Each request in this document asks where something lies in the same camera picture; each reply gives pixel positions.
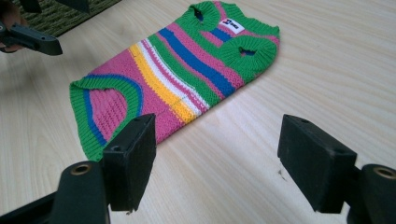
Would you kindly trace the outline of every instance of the clothing label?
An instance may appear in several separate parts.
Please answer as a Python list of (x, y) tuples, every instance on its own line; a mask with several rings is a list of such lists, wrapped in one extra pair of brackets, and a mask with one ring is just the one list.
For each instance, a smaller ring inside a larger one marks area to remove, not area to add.
[(232, 30), (234, 34), (239, 34), (241, 31), (245, 30), (245, 28), (239, 24), (235, 20), (231, 20), (229, 18), (220, 22), (221, 25), (227, 27), (228, 29)]

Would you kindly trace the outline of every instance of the colorful knitted garment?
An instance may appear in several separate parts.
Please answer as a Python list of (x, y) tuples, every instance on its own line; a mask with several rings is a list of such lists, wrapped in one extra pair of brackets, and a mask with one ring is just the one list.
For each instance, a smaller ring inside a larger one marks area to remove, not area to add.
[(156, 114), (160, 143), (261, 74), (276, 57), (279, 28), (235, 4), (202, 2), (70, 85), (89, 160), (131, 119)]

